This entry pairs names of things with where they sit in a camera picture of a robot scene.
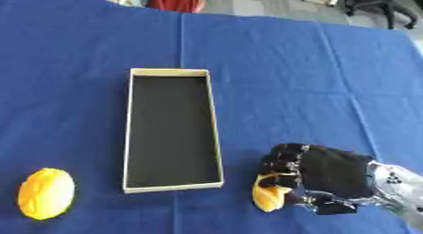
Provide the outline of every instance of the chair leg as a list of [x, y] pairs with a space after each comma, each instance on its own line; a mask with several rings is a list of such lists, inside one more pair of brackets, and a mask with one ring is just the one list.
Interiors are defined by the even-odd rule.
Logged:
[[355, 9], [372, 7], [372, 6], [375, 7], [375, 6], [378, 6], [378, 5], [381, 5], [381, 4], [385, 4], [385, 2], [386, 2], [385, 0], [370, 0], [370, 1], [367, 1], [367, 2], [355, 4], [355, 5], [353, 5], [353, 7]]
[[381, 7], [388, 22], [388, 29], [394, 29], [394, 9], [390, 5], [383, 5]]
[[399, 4], [394, 4], [393, 7], [394, 7], [395, 11], [397, 11], [401, 14], [404, 14], [405, 16], [410, 18], [410, 23], [405, 25], [405, 27], [407, 27], [409, 29], [415, 28], [415, 25], [417, 24], [417, 16], [412, 11], [410, 11], [409, 9], [407, 9], [407, 8], [405, 8], [405, 7], [403, 7]]
[[384, 3], [385, 3], [384, 0], [371, 0], [371, 1], [368, 1], [368, 2], [355, 3], [355, 4], [347, 6], [347, 9], [348, 9], [347, 15], [353, 16], [355, 11], [360, 9], [360, 8], [375, 7], [375, 6], [382, 5]]

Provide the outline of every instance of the table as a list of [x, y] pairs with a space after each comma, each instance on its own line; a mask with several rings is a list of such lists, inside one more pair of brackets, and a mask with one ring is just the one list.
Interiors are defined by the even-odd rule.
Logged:
[[[367, 153], [423, 173], [423, 61], [401, 32], [179, 14], [97, 0], [0, 0], [0, 229], [4, 233], [414, 233], [383, 210], [262, 213], [250, 188], [279, 142]], [[126, 195], [128, 69], [209, 69], [226, 183]], [[16, 207], [42, 167], [76, 200], [39, 222]]]

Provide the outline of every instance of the black robotic glove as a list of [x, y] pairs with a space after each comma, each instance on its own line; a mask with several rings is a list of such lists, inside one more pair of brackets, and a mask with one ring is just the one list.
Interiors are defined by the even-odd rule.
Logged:
[[272, 173], [298, 174], [294, 171], [294, 166], [299, 155], [308, 151], [307, 144], [301, 143], [281, 143], [274, 146], [270, 154], [262, 157], [259, 168], [259, 175], [265, 176]]

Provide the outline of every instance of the rectangular box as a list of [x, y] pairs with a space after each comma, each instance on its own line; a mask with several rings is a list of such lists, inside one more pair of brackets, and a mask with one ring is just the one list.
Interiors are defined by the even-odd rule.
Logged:
[[207, 70], [131, 69], [124, 164], [126, 193], [223, 185]]

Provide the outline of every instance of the orange fruit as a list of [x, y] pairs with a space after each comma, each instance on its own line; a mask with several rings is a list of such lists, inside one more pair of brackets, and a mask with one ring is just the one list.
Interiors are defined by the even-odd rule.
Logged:
[[63, 170], [43, 168], [30, 175], [18, 193], [18, 206], [28, 217], [44, 220], [65, 212], [72, 204], [75, 183]]

